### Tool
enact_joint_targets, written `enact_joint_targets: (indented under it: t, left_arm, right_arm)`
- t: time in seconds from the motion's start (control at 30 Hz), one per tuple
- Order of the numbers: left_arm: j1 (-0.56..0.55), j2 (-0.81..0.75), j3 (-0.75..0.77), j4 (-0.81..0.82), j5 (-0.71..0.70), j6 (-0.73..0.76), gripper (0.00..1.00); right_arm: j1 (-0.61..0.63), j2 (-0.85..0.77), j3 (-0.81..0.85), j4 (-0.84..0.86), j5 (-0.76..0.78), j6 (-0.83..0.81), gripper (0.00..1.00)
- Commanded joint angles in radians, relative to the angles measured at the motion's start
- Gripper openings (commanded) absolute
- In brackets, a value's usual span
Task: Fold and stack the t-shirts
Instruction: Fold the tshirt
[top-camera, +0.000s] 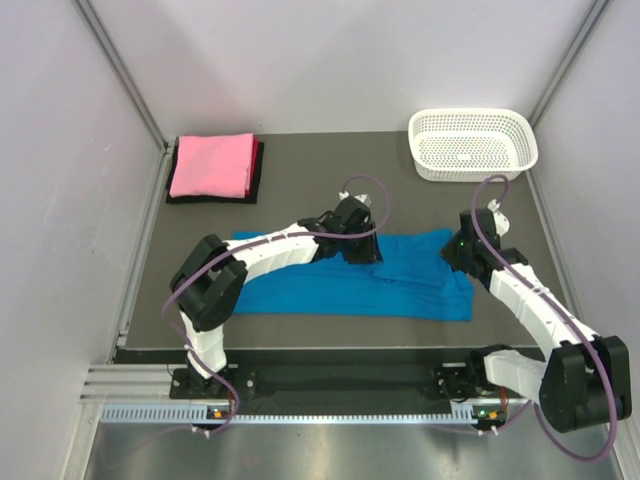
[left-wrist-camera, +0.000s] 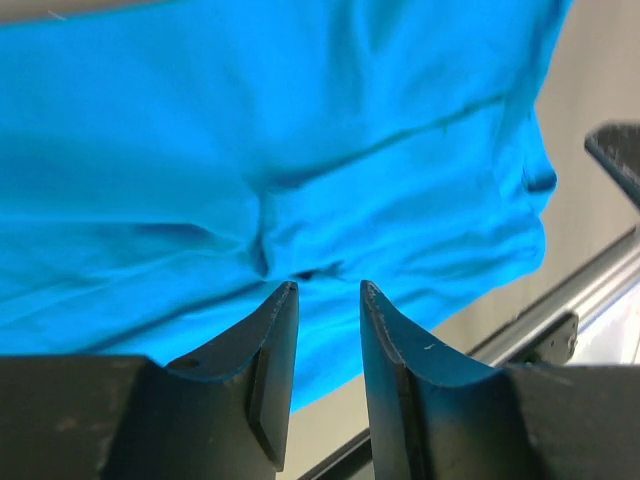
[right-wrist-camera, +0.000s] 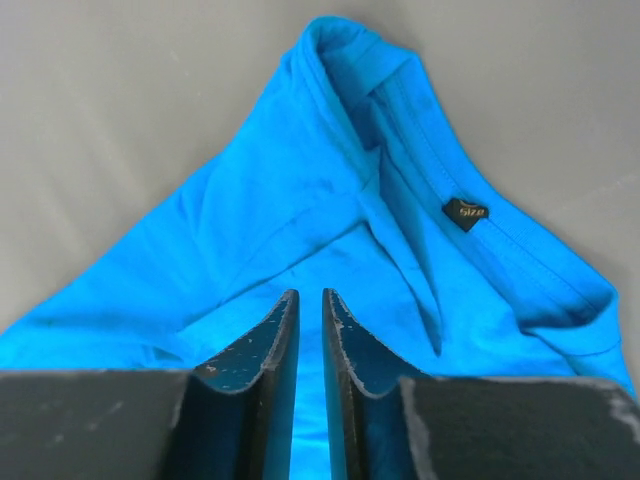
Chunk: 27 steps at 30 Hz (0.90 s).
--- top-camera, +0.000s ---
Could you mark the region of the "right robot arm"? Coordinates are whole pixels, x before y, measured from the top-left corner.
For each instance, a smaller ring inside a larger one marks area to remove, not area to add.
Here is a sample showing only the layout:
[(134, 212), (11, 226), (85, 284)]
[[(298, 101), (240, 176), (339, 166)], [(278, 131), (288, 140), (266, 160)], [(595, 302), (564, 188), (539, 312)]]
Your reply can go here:
[(487, 396), (505, 387), (532, 401), (559, 433), (618, 421), (632, 413), (629, 351), (573, 317), (540, 282), (515, 248), (502, 248), (506, 217), (488, 208), (466, 210), (441, 251), (455, 272), (469, 275), (505, 305), (535, 340), (543, 358), (495, 344), (473, 351), (467, 384)]

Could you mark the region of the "blue t shirt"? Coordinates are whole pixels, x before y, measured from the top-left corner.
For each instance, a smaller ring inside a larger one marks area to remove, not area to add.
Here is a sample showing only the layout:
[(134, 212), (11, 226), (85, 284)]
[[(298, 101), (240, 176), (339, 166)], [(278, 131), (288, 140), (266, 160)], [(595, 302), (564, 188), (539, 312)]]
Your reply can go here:
[(380, 235), (380, 263), (351, 265), (337, 255), (276, 270), (245, 284), (235, 312), (469, 322), (474, 287), (440, 256), (452, 236), (449, 229)]

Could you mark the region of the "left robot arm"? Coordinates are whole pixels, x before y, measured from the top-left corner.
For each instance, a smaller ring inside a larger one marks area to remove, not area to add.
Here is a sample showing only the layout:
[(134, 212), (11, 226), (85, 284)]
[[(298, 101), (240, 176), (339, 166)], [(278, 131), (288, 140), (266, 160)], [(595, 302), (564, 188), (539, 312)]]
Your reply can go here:
[(246, 283), (338, 254), (349, 264), (380, 263), (370, 204), (367, 194), (342, 192), (335, 209), (280, 231), (248, 240), (204, 237), (170, 282), (169, 302), (177, 306), (186, 336), (182, 385), (203, 397), (216, 396), (226, 387), (223, 325)]

